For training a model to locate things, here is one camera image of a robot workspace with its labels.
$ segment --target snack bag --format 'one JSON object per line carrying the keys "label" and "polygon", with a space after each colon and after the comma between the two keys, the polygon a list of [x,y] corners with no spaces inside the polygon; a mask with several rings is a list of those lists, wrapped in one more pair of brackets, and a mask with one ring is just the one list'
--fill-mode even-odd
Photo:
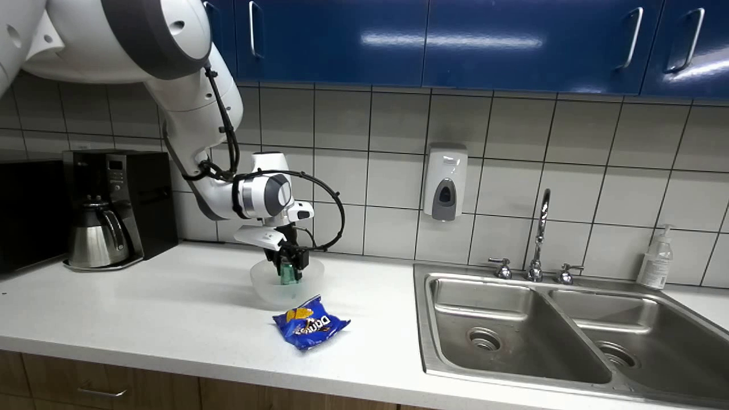
{"label": "snack bag", "polygon": [[295,343],[299,350],[328,342],[351,324],[328,315],[322,304],[322,295],[277,315],[273,320],[283,340]]}

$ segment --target white tile wall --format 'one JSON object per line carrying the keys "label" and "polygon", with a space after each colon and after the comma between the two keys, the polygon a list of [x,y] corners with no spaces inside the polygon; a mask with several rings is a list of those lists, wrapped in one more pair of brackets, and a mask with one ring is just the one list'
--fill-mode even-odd
{"label": "white tile wall", "polygon": [[[676,226],[674,282],[729,286],[729,107],[551,94],[428,89],[319,89],[245,85],[237,132],[252,153],[283,150],[289,166],[342,192],[347,235],[336,253],[484,267],[533,253],[533,209],[555,192],[543,260],[586,263],[589,275],[637,275],[650,233]],[[68,148],[162,150],[162,115],[143,86],[70,86],[21,76],[0,101],[0,162],[62,156]],[[470,150],[470,192],[457,222],[419,214],[428,142]],[[180,176],[185,240],[230,242],[239,220],[208,220]],[[319,242],[337,230],[322,189]]]}

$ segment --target stainless steel sink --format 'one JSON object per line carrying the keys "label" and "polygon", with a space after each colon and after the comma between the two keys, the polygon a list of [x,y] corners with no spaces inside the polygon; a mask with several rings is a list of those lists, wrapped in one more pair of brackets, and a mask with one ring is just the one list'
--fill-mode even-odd
{"label": "stainless steel sink", "polygon": [[416,269],[424,368],[541,390],[729,408],[729,336],[637,286]]}

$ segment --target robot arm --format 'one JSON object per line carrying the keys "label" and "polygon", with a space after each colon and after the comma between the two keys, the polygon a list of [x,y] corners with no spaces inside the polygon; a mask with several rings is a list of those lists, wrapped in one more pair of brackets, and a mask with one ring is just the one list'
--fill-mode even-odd
{"label": "robot arm", "polygon": [[[236,240],[265,248],[280,267],[299,255],[291,222],[314,216],[311,202],[295,201],[291,176],[319,180],[287,171],[280,153],[256,155],[253,171],[236,176],[236,127],[245,102],[209,40],[205,5],[208,0],[0,0],[0,28],[11,33],[9,40],[0,36],[0,96],[18,69],[59,82],[142,82],[165,111],[167,148],[200,209],[209,218],[257,218],[261,228],[241,228]],[[212,148],[222,143],[228,143],[228,171],[212,162]],[[334,196],[345,230],[345,209]]]}

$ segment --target white countertop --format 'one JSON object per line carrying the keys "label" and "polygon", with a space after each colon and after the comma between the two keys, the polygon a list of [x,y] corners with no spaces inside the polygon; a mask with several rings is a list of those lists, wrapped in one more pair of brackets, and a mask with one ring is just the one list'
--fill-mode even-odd
{"label": "white countertop", "polygon": [[[322,301],[351,326],[299,353],[253,293],[248,269],[261,260],[257,251],[182,243],[125,271],[45,263],[5,278],[0,349],[426,408],[659,408],[424,374],[413,267],[397,261],[319,258]],[[727,292],[668,293],[729,327]]]}

